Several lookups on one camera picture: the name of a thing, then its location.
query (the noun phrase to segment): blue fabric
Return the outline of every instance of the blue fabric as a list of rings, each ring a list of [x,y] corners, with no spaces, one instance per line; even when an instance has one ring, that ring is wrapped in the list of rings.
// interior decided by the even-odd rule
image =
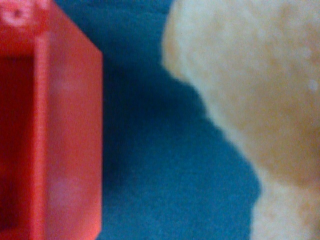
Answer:
[[[170,0],[58,0],[104,54],[99,240],[247,240],[259,192],[198,95],[160,66]]]

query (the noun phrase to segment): cream fluffy object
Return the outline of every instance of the cream fluffy object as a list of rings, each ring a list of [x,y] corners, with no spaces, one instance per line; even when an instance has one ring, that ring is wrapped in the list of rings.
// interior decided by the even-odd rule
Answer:
[[[320,240],[320,1],[176,0],[162,50],[252,163],[251,239]]]

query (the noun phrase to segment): teal surface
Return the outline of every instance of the teal surface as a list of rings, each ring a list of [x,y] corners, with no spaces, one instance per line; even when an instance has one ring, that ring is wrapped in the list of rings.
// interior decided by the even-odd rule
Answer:
[[[160,66],[170,0],[58,0],[103,52],[103,230],[99,240],[248,240],[259,187]]]

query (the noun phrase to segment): red container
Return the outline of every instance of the red container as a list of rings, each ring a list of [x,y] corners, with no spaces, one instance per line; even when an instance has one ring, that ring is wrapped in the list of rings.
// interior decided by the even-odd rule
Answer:
[[[0,0],[0,240],[94,240],[102,54],[50,0]]]

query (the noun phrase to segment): red box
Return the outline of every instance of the red box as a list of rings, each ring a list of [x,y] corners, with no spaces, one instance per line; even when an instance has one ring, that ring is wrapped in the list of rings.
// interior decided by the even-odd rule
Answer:
[[[102,54],[50,0],[0,0],[0,240],[94,240]]]

